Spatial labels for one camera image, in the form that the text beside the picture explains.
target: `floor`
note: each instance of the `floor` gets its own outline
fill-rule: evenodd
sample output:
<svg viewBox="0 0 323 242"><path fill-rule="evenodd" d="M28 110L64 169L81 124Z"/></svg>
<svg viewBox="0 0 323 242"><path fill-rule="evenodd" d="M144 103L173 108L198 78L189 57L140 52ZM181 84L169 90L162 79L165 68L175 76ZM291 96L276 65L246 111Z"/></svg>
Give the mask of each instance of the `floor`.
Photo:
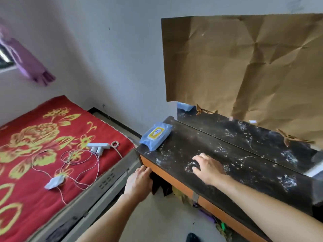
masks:
<svg viewBox="0 0 323 242"><path fill-rule="evenodd" d="M127 130L99 113L94 113L94 115L130 137L135 143L139 143L140 139ZM159 189L155 195L150 194L135 209L120 242L185 242L190 232L199 236L202 242L225 242L215 224L198 209L189 204L183 204L174 194L164 197L162 190ZM242 238L239 237L234 239L234 242L241 241Z"/></svg>

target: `forearm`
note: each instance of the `forearm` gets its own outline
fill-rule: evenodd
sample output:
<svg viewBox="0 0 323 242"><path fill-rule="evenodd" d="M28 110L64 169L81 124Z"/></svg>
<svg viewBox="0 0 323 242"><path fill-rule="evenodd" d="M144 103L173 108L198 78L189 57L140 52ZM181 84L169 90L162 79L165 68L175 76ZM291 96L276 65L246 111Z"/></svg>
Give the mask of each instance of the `forearm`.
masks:
<svg viewBox="0 0 323 242"><path fill-rule="evenodd" d="M121 195L99 220L77 242L118 242L129 217L138 205L129 195Z"/></svg>
<svg viewBox="0 0 323 242"><path fill-rule="evenodd" d="M238 183L229 176L214 186L230 197L274 242L321 241L323 224L266 194Z"/></svg>

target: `wall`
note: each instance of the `wall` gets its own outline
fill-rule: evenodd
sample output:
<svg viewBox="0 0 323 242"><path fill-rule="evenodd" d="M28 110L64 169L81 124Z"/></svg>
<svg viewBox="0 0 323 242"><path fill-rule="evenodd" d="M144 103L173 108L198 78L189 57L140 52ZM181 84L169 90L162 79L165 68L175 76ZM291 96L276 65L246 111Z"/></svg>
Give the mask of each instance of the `wall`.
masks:
<svg viewBox="0 0 323 242"><path fill-rule="evenodd" d="M0 71L0 126L63 94L85 109L93 107L86 91L87 72L48 4L46 0L0 0L0 17L10 23L14 36L57 77L44 87L26 80L18 69Z"/></svg>
<svg viewBox="0 0 323 242"><path fill-rule="evenodd" d="M97 107L143 134L176 115L166 102L160 19L319 12L317 0L52 0L91 71Z"/></svg>

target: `hand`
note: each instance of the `hand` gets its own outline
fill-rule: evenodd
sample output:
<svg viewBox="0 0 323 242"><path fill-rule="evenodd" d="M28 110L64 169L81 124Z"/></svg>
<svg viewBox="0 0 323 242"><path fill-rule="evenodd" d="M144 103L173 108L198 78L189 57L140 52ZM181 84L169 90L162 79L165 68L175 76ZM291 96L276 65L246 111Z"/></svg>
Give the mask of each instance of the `hand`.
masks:
<svg viewBox="0 0 323 242"><path fill-rule="evenodd" d="M216 186L226 176L221 163L212 159L209 155L201 153L200 155L194 156L193 160L199 163L201 169L199 170L197 167L193 167L194 174L208 185Z"/></svg>
<svg viewBox="0 0 323 242"><path fill-rule="evenodd" d="M141 166L128 177L126 187L124 188L124 194L129 195L130 198L138 203L144 201L152 189L152 180L149 175L151 174L151 168Z"/></svg>

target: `blue plastic bag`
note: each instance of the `blue plastic bag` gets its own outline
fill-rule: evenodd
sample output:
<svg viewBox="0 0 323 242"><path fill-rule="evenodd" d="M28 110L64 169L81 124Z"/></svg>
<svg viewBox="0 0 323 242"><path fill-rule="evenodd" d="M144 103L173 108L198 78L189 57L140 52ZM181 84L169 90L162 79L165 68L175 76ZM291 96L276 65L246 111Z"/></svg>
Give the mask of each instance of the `blue plastic bag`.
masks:
<svg viewBox="0 0 323 242"><path fill-rule="evenodd" d="M192 108L194 108L194 105L188 105L185 103L177 102L177 108L183 109L185 111L190 111Z"/></svg>
<svg viewBox="0 0 323 242"><path fill-rule="evenodd" d="M147 145L150 151L156 150L171 133L173 126L163 122L157 122L152 128L143 134L140 143Z"/></svg>

